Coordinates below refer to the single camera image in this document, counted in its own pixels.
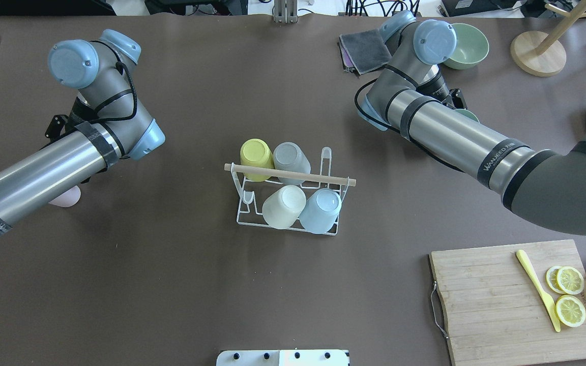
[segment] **lemon half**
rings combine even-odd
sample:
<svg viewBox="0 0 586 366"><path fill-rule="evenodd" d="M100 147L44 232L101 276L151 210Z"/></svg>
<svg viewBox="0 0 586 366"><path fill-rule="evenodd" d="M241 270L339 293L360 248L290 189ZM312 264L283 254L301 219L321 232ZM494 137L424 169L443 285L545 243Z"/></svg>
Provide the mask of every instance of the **lemon half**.
<svg viewBox="0 0 586 366"><path fill-rule="evenodd" d="M570 327L579 327L586 319L584 305L577 297L571 295L560 296L555 303L555 313L561 322Z"/></svg>
<svg viewBox="0 0 586 366"><path fill-rule="evenodd" d="M561 266L552 266L551 268L546 271L546 284L551 288L551 290L557 292L558 294L566 294L566 292L560 289L558 285L558 269L562 268Z"/></svg>
<svg viewBox="0 0 586 366"><path fill-rule="evenodd" d="M584 279L576 268L564 266L555 275L558 287L566 294L577 295L584 289Z"/></svg>

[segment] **wooden cutting board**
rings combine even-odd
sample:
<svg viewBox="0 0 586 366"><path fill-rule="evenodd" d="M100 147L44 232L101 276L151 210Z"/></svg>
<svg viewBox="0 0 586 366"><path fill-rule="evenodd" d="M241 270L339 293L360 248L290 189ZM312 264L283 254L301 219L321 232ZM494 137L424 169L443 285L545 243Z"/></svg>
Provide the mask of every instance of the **wooden cutting board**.
<svg viewBox="0 0 586 366"><path fill-rule="evenodd" d="M542 287L551 266L572 266L584 276L576 295L586 308L586 273L572 240L432 252L433 278L442 302L451 364L495 366L586 359L586 321L556 333L516 252L530 257Z"/></svg>

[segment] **yellow cup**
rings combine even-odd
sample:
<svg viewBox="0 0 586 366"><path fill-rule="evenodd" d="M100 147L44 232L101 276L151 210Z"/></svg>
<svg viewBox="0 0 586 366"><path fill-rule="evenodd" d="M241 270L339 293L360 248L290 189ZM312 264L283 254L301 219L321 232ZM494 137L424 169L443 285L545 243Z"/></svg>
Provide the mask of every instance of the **yellow cup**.
<svg viewBox="0 0 586 366"><path fill-rule="evenodd" d="M273 164L273 153L268 145L260 139L249 139L241 146L241 165L251 167L275 169ZM246 174L251 181L265 181L270 176Z"/></svg>

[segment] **yellow knife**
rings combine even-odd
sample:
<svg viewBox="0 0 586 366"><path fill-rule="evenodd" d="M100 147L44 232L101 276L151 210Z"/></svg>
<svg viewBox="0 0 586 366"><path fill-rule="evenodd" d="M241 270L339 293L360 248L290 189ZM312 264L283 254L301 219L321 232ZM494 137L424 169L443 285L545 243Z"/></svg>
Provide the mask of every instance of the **yellow knife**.
<svg viewBox="0 0 586 366"><path fill-rule="evenodd" d="M535 273L531 260L528 258L528 254L526 254L524 250L518 250L517 258L523 269L528 273L528 277L533 281L533 285L535 285L537 292L539 292L539 296L542 298L544 306L546 306L546 311L548 312L549 317L551 317L551 323L553 323L555 331L560 331L560 319L558 319L558 316L555 314L555 302L553 301L553 297L542 288L542 284L537 279L537 274Z"/></svg>

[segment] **knife handle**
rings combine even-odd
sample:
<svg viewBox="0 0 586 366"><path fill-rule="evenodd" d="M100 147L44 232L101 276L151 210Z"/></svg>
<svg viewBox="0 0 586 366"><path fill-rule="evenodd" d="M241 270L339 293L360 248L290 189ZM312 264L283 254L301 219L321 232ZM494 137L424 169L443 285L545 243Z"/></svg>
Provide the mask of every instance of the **knife handle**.
<svg viewBox="0 0 586 366"><path fill-rule="evenodd" d="M535 288L537 288L537 292L542 294L544 289L542 289L542 284L537 278L537 273L535 273L535 269L533 268L533 264L531 263L530 258L528 258L528 254L526 254L524 250L520 249L517 251L517 258L519 259L519 263L521 263L523 269L528 274L528 277L531 279L531 281L533 281L533 285L535 285Z"/></svg>

